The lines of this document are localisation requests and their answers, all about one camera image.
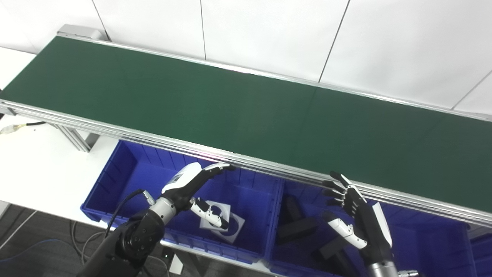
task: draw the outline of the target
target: blue plastic bin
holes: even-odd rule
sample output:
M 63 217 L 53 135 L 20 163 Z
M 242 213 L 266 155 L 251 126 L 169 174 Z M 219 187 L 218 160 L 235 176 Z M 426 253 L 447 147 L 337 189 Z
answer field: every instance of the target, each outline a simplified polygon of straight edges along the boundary
M 327 207 L 322 189 L 286 181 L 284 194 L 295 196 L 306 216 L 317 216 L 315 234 L 284 245 L 274 245 L 269 256 L 273 273 L 289 277 L 331 277 L 310 256 L 337 234 L 319 217 L 330 209 L 353 224 L 339 207 Z M 475 277 L 474 261 L 467 225 L 463 222 L 381 203 L 393 238 L 393 253 L 398 270 L 419 270 L 429 277 Z M 367 276 L 355 247 L 344 249 L 361 276 Z
M 471 240 L 477 277 L 492 277 L 492 234 Z
M 193 162 L 199 162 L 202 167 L 211 164 L 182 154 L 120 141 L 81 210 L 92 220 L 108 222 L 126 195 L 143 188 L 157 198 L 167 181 Z M 245 263 L 263 258 L 272 244 L 282 184 L 279 178 L 241 169 L 217 175 L 195 196 L 229 204 L 231 212 L 245 220 L 234 244 L 222 241 L 209 230 L 199 229 L 200 218 L 190 211 L 181 212 L 171 220 L 164 238 Z M 143 197 L 135 197 L 123 206 L 115 225 L 147 207 Z

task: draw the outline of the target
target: white wall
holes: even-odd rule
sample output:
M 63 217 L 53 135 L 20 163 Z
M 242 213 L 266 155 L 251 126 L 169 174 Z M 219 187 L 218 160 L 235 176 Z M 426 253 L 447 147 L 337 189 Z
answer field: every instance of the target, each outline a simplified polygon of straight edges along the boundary
M 492 114 L 491 14 L 489 0 L 0 0 L 0 46 L 37 53 L 67 23 L 124 44 Z
M 4 89 L 35 56 L 35 54 L 0 47 L 0 89 Z

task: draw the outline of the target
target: robotic hand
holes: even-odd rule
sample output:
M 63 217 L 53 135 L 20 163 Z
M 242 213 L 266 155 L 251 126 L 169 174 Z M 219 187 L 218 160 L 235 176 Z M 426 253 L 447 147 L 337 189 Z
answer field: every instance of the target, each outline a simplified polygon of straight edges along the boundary
M 213 214 L 205 201 L 193 196 L 210 178 L 233 169 L 227 163 L 203 169 L 199 163 L 185 166 L 163 187 L 160 197 L 150 201 L 150 208 L 132 216 L 102 242 L 77 277 L 137 276 L 147 256 L 164 236 L 165 225 L 181 211 L 190 209 L 211 224 L 227 229 L 226 220 Z
M 419 276 L 416 271 L 397 272 L 391 252 L 393 242 L 381 205 L 367 204 L 357 187 L 342 174 L 331 172 L 330 175 L 339 183 L 323 181 L 323 185 L 328 188 L 323 192 L 324 195 L 333 197 L 327 204 L 340 205 L 355 219 L 355 227 L 347 225 L 330 211 L 323 213 L 323 220 L 348 243 L 359 249 L 369 275 L 371 277 Z

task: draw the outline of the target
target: silver metal joint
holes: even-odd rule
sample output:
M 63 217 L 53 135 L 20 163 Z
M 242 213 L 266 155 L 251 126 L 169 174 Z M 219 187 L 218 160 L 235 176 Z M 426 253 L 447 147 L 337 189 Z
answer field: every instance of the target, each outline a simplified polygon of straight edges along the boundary
M 176 207 L 174 207 L 171 200 L 164 197 L 157 199 L 155 204 L 152 205 L 149 210 L 155 212 L 160 219 L 162 219 L 164 225 L 167 225 L 167 223 L 176 215 Z
M 398 271 L 399 277 L 419 277 L 419 272 L 416 270 L 400 270 Z
M 368 266 L 370 277 L 399 277 L 395 264 L 390 261 L 374 263 Z

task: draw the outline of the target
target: floor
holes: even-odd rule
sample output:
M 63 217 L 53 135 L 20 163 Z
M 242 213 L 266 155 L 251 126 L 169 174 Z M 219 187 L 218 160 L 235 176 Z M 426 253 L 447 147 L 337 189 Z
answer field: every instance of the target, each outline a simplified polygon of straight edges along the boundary
M 0 245 L 31 215 L 33 211 L 11 205 L 0 219 Z M 3 277 L 72 277 L 81 269 L 79 254 L 70 237 L 71 222 L 50 214 L 37 212 L 10 241 L 0 249 L 0 272 Z M 75 239 L 82 248 L 83 242 L 101 229 L 77 223 Z M 92 255 L 102 238 L 87 245 L 86 254 Z M 158 245 L 153 256 L 160 256 L 163 247 Z M 227 263 L 198 257 L 203 277 L 267 277 L 256 271 L 232 266 Z M 146 268 L 152 277 L 167 276 L 164 266 L 148 259 Z M 181 276 L 195 277 L 185 266 Z

